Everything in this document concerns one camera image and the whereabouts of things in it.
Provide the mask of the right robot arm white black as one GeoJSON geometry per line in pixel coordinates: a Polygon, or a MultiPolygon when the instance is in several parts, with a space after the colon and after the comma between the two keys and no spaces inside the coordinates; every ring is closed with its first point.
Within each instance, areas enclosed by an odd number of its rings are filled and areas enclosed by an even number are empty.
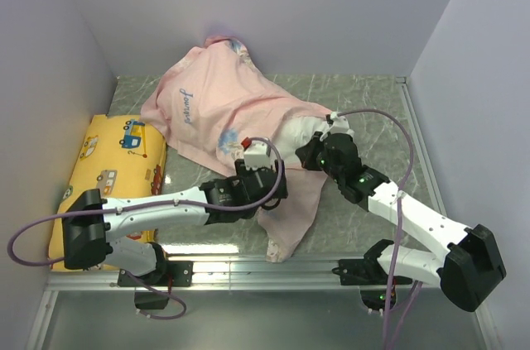
{"type": "Polygon", "coordinates": [[[400,226],[424,247],[419,251],[380,240],[362,259],[340,260],[334,273],[342,285],[384,285],[394,274],[400,284],[436,286],[452,304],[474,312],[505,278],[488,228],[452,221],[399,191],[386,175],[362,163],[351,135],[316,132],[296,156],[304,169],[325,172],[350,203],[400,226]]]}

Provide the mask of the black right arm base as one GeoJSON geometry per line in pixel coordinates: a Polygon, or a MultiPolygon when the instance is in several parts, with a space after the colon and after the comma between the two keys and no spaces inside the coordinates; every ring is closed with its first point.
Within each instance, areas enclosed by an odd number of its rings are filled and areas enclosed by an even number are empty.
{"type": "Polygon", "coordinates": [[[359,286],[363,305],[368,312],[383,315],[386,307],[388,274],[377,262],[377,255],[366,252],[362,258],[339,259],[331,272],[340,278],[342,286],[359,286]]]}

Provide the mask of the pink pillowcase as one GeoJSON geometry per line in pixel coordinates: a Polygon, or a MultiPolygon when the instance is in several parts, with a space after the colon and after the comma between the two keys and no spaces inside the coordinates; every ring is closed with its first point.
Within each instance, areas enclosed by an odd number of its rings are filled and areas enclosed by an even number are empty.
{"type": "MultiPolygon", "coordinates": [[[[321,117],[330,110],[302,101],[268,80],[235,39],[214,38],[192,48],[160,79],[141,117],[177,152],[223,176],[234,174],[246,137],[273,142],[292,117],[321,117]]],[[[273,211],[260,210],[267,259],[282,262],[295,251],[316,218],[326,175],[286,165],[288,197],[273,211]]]]}

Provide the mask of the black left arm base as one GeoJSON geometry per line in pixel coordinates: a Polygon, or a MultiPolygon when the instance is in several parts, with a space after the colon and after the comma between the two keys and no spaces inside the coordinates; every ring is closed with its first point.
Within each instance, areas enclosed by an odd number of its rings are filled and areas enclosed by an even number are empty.
{"type": "Polygon", "coordinates": [[[164,293],[173,293],[176,289],[189,288],[192,284],[193,266],[192,261],[169,261],[166,265],[166,271],[160,276],[149,279],[138,277],[142,285],[135,281],[135,277],[131,277],[124,270],[121,270],[118,275],[117,287],[135,289],[134,304],[140,311],[163,310],[168,306],[170,299],[165,295],[152,292],[144,285],[153,288],[160,287],[160,292],[164,293]]]}

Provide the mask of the white pillow insert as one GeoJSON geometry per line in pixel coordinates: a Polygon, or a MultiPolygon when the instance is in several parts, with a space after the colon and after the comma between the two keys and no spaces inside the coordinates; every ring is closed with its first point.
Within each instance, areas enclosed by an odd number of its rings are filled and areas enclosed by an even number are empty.
{"type": "Polygon", "coordinates": [[[301,164],[296,150],[305,146],[315,132],[323,132],[329,127],[321,117],[292,117],[287,119],[273,137],[273,144],[280,152],[286,165],[301,164]]]}

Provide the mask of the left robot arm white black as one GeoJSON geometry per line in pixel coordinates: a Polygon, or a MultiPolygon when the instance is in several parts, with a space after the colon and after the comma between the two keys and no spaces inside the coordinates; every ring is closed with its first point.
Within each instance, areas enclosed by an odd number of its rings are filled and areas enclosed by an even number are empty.
{"type": "Polygon", "coordinates": [[[85,270],[104,263],[147,285],[159,285],[167,273],[163,250],[153,242],[134,241],[131,234],[175,223],[235,223],[252,218],[268,201],[287,197],[283,161],[252,170],[239,159],[235,168],[234,176],[173,194],[105,199],[99,189],[86,190],[61,220],[65,268],[85,270]]]}

